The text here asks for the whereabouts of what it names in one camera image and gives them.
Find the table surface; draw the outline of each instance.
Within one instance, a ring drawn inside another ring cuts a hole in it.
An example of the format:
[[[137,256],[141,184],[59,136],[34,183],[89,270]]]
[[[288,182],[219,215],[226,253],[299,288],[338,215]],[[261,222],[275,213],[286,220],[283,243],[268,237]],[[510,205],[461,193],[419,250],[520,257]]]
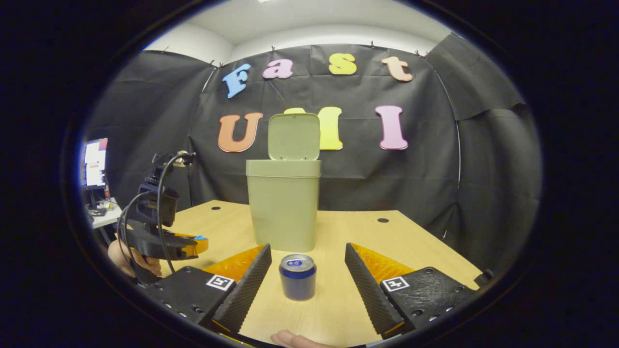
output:
[[[378,222],[379,218],[389,222]],[[197,259],[173,261],[175,269],[202,269],[257,245],[249,206],[245,204],[210,201],[186,209],[176,214],[169,230],[209,239],[207,251]],[[315,296],[304,302],[284,296],[277,268],[290,252],[272,250],[273,262],[239,333],[271,343],[271,334],[288,329],[339,347],[381,340],[344,263],[347,242],[365,246],[414,270],[432,266],[478,289],[474,279],[482,273],[479,269],[399,211],[318,211],[316,246],[306,253],[318,267]],[[169,275],[167,263],[161,265],[163,276]]]
[[[94,221],[92,222],[92,229],[103,227],[110,224],[115,224],[120,214],[123,212],[122,209],[116,203],[116,199],[114,197],[110,198],[110,201],[114,204],[114,209],[107,211],[104,216],[93,216]]]

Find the human hand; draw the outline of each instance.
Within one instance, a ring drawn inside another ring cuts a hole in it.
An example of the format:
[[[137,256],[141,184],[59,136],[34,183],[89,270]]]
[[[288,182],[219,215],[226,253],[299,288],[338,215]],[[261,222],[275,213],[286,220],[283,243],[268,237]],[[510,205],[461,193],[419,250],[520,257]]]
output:
[[[143,258],[140,253],[136,250],[132,249],[133,258],[136,260],[136,263],[143,268],[148,269],[150,272],[153,272],[156,276],[162,276],[161,273],[161,264],[159,263],[159,259],[146,257]],[[131,256],[129,255],[129,248],[121,242],[120,240],[115,240],[110,243],[110,247],[108,248],[108,256],[114,262],[114,264],[120,268],[120,270],[128,275],[129,277],[136,277],[136,273],[131,269],[131,264],[129,263],[131,260]]]
[[[280,330],[277,334],[271,335],[271,340],[286,348],[335,348],[334,346],[314,342],[301,335],[295,335],[288,330]]]

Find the blue letter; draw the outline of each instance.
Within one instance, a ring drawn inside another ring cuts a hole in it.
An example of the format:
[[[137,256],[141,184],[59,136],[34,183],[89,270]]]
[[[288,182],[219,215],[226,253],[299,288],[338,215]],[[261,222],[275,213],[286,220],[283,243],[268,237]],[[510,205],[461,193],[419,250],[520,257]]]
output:
[[[245,63],[222,79],[228,85],[228,98],[234,97],[238,92],[245,89],[245,85],[241,81],[247,81],[247,72],[245,70],[249,68],[251,68],[251,65]]]

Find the blue can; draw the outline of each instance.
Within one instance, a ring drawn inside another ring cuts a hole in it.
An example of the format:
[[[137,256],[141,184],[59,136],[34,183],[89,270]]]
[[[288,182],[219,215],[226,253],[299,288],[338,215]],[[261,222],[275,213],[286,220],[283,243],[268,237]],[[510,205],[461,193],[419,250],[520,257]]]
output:
[[[314,260],[303,254],[290,254],[279,265],[284,294],[290,300],[305,301],[314,296],[316,290],[316,265]]]

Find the trash can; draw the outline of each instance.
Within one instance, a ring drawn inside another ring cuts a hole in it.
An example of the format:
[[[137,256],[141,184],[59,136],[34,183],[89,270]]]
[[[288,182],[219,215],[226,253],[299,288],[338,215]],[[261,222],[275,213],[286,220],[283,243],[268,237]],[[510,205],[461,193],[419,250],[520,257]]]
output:
[[[274,115],[269,120],[270,160],[247,160],[249,208],[257,244],[282,251],[314,248],[320,124],[312,113]]]

